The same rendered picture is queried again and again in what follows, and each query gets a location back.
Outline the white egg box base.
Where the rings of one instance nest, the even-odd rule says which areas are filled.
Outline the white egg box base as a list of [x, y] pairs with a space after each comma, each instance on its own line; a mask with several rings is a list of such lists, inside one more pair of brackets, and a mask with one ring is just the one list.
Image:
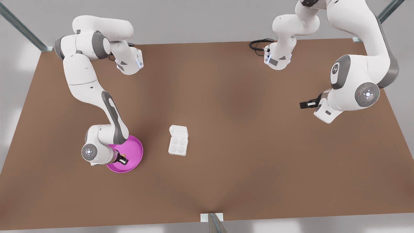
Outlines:
[[172, 136], [169, 143], [168, 153], [173, 155], [186, 156], [188, 138]]

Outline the white egg box lid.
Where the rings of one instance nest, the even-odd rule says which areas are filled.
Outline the white egg box lid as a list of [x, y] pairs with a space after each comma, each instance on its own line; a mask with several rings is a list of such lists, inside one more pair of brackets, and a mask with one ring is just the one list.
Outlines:
[[185, 126], [171, 125], [169, 131], [172, 137], [188, 138], [188, 129]]

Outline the pink round plate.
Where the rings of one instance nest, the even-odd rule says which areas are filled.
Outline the pink round plate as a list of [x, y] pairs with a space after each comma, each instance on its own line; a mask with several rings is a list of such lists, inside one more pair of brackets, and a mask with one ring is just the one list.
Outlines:
[[121, 145], [109, 145], [109, 147], [117, 150], [120, 154], [124, 154], [128, 160], [126, 165], [120, 162], [107, 164], [107, 167], [117, 173], [125, 173], [133, 170], [140, 163], [143, 156], [143, 147], [139, 139], [130, 135], [126, 142]]

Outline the silver frame post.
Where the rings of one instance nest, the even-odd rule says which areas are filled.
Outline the silver frame post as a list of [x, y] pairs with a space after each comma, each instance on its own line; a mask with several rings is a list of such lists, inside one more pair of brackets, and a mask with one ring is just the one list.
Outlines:
[[228, 233], [223, 225], [223, 213], [202, 213], [201, 222], [207, 222], [209, 233]]
[[404, 2], [405, 0], [389, 0], [389, 3], [384, 7], [384, 9], [377, 15], [377, 19], [380, 24], [386, 21], [396, 9]]
[[25, 24], [23, 24], [3, 3], [0, 2], [0, 15], [5, 18], [18, 32], [41, 52], [53, 50], [53, 46], [46, 46]]

